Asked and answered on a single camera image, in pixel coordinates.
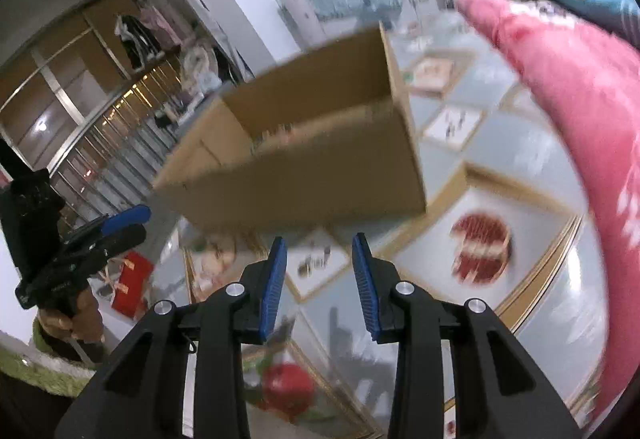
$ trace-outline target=hand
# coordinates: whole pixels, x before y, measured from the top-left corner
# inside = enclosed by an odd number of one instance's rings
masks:
[[[78,313],[73,318],[53,309],[38,309],[38,321],[42,329],[59,340],[72,337],[85,342],[99,342],[102,338],[102,315],[98,300],[91,289],[85,289],[76,300]]]

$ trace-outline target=person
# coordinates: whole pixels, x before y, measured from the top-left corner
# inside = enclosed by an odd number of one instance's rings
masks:
[[[101,348],[102,316],[90,289],[76,299],[73,318],[39,309],[30,344],[0,331],[0,437],[49,439],[94,371],[64,341]]]

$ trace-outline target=box on shelf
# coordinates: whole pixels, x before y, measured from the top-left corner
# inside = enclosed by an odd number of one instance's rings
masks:
[[[384,32],[359,32],[216,100],[154,186],[204,231],[417,214],[411,120]]]

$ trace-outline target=red apple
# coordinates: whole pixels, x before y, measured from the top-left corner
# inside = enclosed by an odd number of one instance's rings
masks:
[[[295,363],[271,365],[262,375],[262,397],[271,408],[293,418],[313,404],[313,380]]]

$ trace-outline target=pink pillow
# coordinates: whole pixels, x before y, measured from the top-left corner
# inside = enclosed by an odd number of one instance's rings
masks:
[[[640,363],[640,54],[600,28],[509,0],[456,0],[551,117],[582,176],[606,265],[609,338],[596,414]]]

